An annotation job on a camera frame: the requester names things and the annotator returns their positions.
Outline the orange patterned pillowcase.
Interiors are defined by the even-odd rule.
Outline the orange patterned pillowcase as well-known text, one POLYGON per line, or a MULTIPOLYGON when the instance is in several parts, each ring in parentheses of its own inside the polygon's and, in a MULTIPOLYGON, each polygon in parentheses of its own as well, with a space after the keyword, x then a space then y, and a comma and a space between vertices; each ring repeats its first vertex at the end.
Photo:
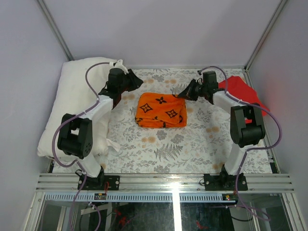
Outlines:
POLYGON ((182 128, 187 125, 185 100, 173 94, 146 92, 138 101, 135 121, 144 128, 182 128))

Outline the white pillow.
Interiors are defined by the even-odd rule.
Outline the white pillow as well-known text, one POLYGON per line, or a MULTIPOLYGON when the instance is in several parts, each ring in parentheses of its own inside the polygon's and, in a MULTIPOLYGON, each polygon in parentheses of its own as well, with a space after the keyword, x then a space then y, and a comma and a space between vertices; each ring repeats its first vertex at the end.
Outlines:
MULTIPOLYGON (((38 144, 38 156, 53 157, 52 138, 66 113, 76 115, 95 104, 96 96, 86 83, 85 73, 92 65, 102 62, 115 63, 116 60, 94 57, 63 64, 52 112, 38 144)), ((94 156, 108 154, 108 145, 114 144, 107 139, 110 116, 108 112, 93 124, 91 154, 94 156)))

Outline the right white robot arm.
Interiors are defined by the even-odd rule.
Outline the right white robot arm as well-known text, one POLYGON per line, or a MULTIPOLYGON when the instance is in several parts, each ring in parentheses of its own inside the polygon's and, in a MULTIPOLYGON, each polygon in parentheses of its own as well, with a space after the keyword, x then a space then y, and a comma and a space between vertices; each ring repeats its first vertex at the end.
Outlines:
POLYGON ((263 114, 256 92, 240 77, 231 76, 217 82, 214 71, 204 72, 202 80, 191 80, 178 98, 197 101, 203 97, 230 115, 230 136, 233 141, 231 153, 222 167, 219 178, 220 186, 232 189, 236 175, 241 173, 242 160, 247 149, 258 145, 265 137, 263 114))

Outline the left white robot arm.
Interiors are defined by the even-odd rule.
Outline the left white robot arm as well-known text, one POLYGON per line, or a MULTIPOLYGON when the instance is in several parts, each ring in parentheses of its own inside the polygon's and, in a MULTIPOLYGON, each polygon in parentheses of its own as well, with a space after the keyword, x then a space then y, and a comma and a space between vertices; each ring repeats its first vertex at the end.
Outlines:
POLYGON ((73 163, 77 163, 82 173, 89 177, 89 185, 95 190, 105 186, 105 177, 102 176, 102 166, 91 153, 93 125, 117 106, 123 92, 134 91, 142 84, 143 81, 131 69, 111 68, 107 82, 100 92, 90 87, 96 97, 94 105, 77 115, 65 114, 53 136, 54 158, 57 158, 55 148, 63 151, 65 155, 75 157, 73 163))

